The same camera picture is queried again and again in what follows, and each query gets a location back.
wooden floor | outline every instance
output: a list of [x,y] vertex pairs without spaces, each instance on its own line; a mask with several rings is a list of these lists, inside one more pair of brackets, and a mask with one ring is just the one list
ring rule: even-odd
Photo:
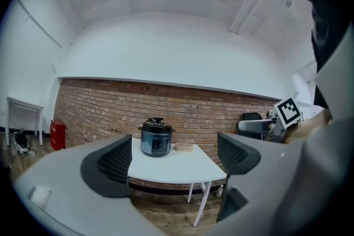
[[[43,137],[43,146],[40,146],[38,138],[31,136],[31,147],[35,150],[36,155],[13,155],[11,146],[6,146],[3,133],[0,133],[0,140],[3,145],[5,167],[12,163],[10,167],[11,180],[15,180],[43,156],[54,151],[50,146],[49,138]],[[135,207],[167,235],[203,235],[204,232],[216,225],[216,217],[221,205],[221,198],[216,197],[216,192],[209,193],[197,227],[193,227],[192,224],[197,215],[202,195],[193,195],[191,202],[187,203],[187,196],[163,196],[136,190],[132,190],[132,193]]]

pressure cooker control panel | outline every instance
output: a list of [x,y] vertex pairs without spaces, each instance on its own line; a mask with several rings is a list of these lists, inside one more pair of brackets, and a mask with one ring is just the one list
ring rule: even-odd
[[153,135],[153,142],[151,153],[152,154],[165,154],[167,153],[169,134]]

baseboard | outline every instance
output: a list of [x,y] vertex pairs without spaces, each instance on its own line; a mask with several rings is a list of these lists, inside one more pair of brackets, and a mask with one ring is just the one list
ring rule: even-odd
[[[140,186],[140,185],[136,185],[136,184],[132,184],[132,183],[129,183],[129,187],[134,190],[137,190],[137,191],[142,191],[145,193],[151,193],[151,194],[156,194],[156,195],[181,196],[181,195],[188,195],[188,193],[189,193],[189,190],[187,190],[187,189],[178,190],[178,189],[151,188],[151,187],[144,187],[144,186]],[[219,186],[210,187],[210,192],[217,191],[218,188],[219,188]],[[196,194],[203,194],[202,189],[193,189],[192,195],[196,195]]]
[[[12,134],[14,132],[18,132],[20,131],[20,129],[14,129],[14,128],[9,128],[9,133]],[[0,127],[0,132],[4,132],[5,133],[5,127]],[[26,134],[28,135],[34,135],[34,131],[31,130],[25,130]],[[42,135],[45,136],[46,138],[50,137],[50,134],[45,133],[44,131],[42,131]]]

pressure cooker lid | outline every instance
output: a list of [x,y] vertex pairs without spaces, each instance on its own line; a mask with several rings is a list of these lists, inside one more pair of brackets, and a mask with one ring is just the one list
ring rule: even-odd
[[149,118],[143,123],[143,131],[154,134],[169,134],[172,132],[172,126],[162,122],[164,118]]

brick wall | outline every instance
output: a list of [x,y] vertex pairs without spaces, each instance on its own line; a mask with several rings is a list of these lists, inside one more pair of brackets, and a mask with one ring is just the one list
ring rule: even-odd
[[[63,79],[54,118],[66,125],[69,148],[95,140],[132,134],[152,116],[164,117],[176,130],[172,141],[195,143],[219,166],[217,133],[235,133],[243,112],[258,112],[265,118],[275,100],[233,93],[149,83]],[[149,187],[188,188],[131,179]]]

